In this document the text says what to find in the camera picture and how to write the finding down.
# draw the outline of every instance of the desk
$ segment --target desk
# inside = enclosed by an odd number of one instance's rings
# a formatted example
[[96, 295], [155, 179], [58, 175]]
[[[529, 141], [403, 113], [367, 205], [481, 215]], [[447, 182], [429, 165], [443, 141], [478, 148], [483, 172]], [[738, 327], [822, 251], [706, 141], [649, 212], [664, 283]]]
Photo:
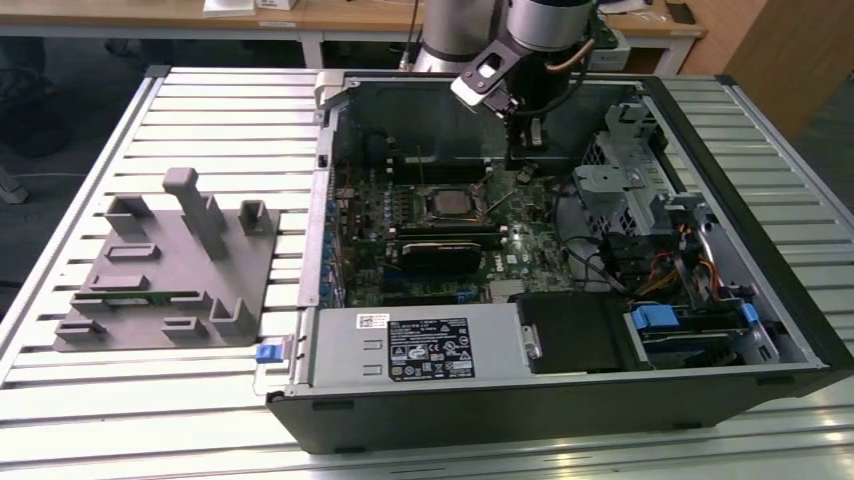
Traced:
[[[411, 6], [385, 0], [301, 0], [291, 11], [258, 11], [253, 17], [203, 18], [205, 0], [3, 0], [0, 35], [165, 39], [297, 40], [309, 68], [323, 68], [325, 41], [406, 41]], [[636, 48], [666, 50], [656, 73], [677, 74], [700, 25], [673, 22], [664, 0], [658, 14], [614, 15], [609, 25]], [[417, 21], [421, 27], [422, 16]]]

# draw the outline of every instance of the label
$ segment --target label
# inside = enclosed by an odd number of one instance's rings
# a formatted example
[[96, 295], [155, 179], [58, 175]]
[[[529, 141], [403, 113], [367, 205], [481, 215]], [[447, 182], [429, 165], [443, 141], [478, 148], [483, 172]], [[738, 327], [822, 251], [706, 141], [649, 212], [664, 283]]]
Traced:
[[149, 305], [150, 302], [145, 298], [106, 298], [104, 303], [107, 305], [112, 305], [115, 307], [126, 306], [126, 305]]
[[469, 319], [389, 322], [389, 378], [395, 382], [473, 378]]
[[387, 313], [359, 313], [357, 314], [357, 328], [386, 328], [390, 316]]
[[297, 23], [294, 22], [258, 22], [259, 27], [282, 27], [282, 28], [295, 28]]
[[696, 30], [673, 30], [670, 35], [676, 37], [700, 37], [702, 33]]

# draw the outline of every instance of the aluminum extrusion table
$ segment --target aluminum extrusion table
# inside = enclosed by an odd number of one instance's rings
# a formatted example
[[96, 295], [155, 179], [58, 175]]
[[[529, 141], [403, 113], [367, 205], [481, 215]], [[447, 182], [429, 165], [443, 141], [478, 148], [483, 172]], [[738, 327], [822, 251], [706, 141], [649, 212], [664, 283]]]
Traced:
[[[0, 324], [0, 479], [852, 477], [854, 379], [709, 429], [311, 456], [254, 393], [255, 348], [54, 352], [58, 318], [110, 231], [99, 216], [110, 197], [142, 193], [153, 207], [174, 207], [155, 193], [173, 166], [197, 168], [199, 189], [222, 208], [262, 198], [283, 210], [262, 335], [293, 332], [319, 132], [315, 77], [309, 70], [174, 68], [146, 78]], [[854, 218], [738, 88], [710, 79], [666, 84], [854, 342]], [[690, 172], [680, 175], [690, 189]]]

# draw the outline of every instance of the blue latch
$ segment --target blue latch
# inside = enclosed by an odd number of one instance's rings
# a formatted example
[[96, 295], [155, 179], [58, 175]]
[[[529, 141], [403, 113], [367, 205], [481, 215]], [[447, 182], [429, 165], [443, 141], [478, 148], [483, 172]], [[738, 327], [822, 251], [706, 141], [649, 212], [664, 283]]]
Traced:
[[670, 305], [641, 305], [632, 312], [638, 330], [649, 327], [678, 327], [680, 319]]
[[255, 363], [285, 362], [285, 345], [259, 345], [255, 353]]
[[748, 319], [750, 325], [756, 325], [760, 323], [760, 312], [757, 312], [757, 307], [753, 306], [753, 303], [742, 303], [742, 315]]

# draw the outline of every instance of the power supply label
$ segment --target power supply label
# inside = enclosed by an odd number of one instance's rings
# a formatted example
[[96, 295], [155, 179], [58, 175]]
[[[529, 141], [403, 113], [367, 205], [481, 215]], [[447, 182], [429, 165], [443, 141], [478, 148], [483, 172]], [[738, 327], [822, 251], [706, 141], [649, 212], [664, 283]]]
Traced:
[[389, 321], [389, 377], [395, 382], [474, 376], [469, 319]]

